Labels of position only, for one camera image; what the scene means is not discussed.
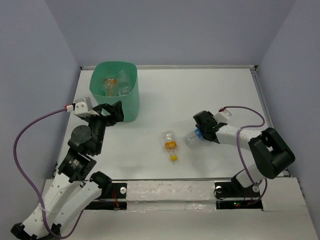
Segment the clear bottle blue label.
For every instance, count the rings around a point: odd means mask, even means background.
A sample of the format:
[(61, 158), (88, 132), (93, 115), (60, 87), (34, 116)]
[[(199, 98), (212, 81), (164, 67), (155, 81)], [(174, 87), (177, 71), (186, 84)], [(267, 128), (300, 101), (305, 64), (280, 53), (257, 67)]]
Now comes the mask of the clear bottle blue label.
[(184, 143), (189, 149), (197, 149), (207, 146), (207, 141), (203, 138), (202, 132), (195, 128), (184, 136)]

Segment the orange capped drink bottle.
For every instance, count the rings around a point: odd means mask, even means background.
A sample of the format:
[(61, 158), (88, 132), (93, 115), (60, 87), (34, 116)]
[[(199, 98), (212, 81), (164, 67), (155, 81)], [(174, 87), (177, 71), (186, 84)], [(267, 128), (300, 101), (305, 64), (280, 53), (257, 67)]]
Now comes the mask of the orange capped drink bottle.
[(106, 97), (117, 97), (117, 80), (115, 78), (106, 78), (103, 82), (103, 91)]

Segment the clear bottle white cap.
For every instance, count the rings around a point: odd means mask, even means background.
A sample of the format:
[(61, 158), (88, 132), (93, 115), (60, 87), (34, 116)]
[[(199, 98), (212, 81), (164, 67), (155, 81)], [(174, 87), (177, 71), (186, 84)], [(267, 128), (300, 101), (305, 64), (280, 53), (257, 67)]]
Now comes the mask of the clear bottle white cap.
[(119, 71), (116, 81), (119, 96), (128, 95), (132, 91), (132, 83), (129, 75), (125, 70)]

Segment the clear bottle yellow cap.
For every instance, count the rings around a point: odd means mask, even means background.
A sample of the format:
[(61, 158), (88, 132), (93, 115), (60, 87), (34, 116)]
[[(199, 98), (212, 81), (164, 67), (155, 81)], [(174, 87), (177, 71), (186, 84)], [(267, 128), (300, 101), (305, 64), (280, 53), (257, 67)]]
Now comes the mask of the clear bottle yellow cap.
[(170, 161), (173, 163), (178, 160), (177, 150), (177, 141), (175, 133), (171, 130), (167, 130), (162, 133), (163, 144), (166, 152), (169, 155)]

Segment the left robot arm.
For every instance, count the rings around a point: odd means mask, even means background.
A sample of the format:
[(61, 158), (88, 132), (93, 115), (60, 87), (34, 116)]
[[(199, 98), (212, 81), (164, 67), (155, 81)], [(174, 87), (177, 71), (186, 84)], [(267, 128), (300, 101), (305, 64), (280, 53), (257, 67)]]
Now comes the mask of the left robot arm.
[[(57, 167), (49, 189), (42, 194), (18, 161), (18, 142), (29, 127), (63, 112), (72, 113), (87, 124), (79, 125), (71, 132), (67, 142), (69, 146), (67, 154)], [(91, 172), (97, 163), (93, 157), (102, 151), (106, 128), (123, 121), (124, 112), (121, 101), (92, 106), (90, 98), (85, 97), (35, 119), (18, 133), (13, 144), (14, 162), (21, 175), (35, 191), (39, 204), (26, 220), (14, 224), (11, 228), (10, 232), (17, 239), (66, 239), (69, 235), (61, 234), (63, 227), (74, 218), (80, 219), (90, 202), (110, 194), (112, 179), (101, 171)]]

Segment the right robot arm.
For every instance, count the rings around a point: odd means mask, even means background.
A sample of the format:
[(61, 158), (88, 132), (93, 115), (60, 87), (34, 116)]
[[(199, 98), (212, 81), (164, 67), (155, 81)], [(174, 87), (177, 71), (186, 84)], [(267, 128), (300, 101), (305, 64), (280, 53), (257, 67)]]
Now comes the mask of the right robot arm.
[(262, 180), (272, 180), (287, 169), (296, 157), (280, 134), (272, 127), (253, 130), (253, 125), (233, 127), (227, 123), (231, 113), (224, 107), (217, 114), (203, 110), (193, 116), (196, 130), (192, 137), (217, 144), (235, 146), (243, 170), (231, 178), (227, 187), (242, 196)]

